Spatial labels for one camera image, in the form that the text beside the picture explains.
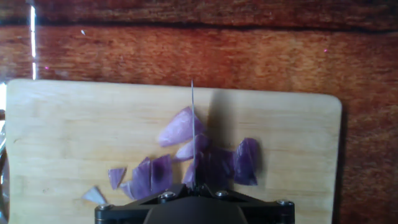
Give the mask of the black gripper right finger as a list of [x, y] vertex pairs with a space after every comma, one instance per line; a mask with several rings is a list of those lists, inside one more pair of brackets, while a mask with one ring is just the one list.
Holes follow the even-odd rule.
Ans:
[[222, 200], [226, 202], [248, 202], [248, 199], [243, 194], [208, 184], [200, 184], [197, 186], [196, 196]]

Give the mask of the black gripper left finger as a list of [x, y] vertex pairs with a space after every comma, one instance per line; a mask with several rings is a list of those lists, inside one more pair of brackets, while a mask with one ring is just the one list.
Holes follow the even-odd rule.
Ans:
[[173, 184], [168, 189], [165, 189], [140, 200], [140, 204], [157, 205], [167, 203], [176, 199], [192, 196], [192, 193], [192, 189], [186, 184]]

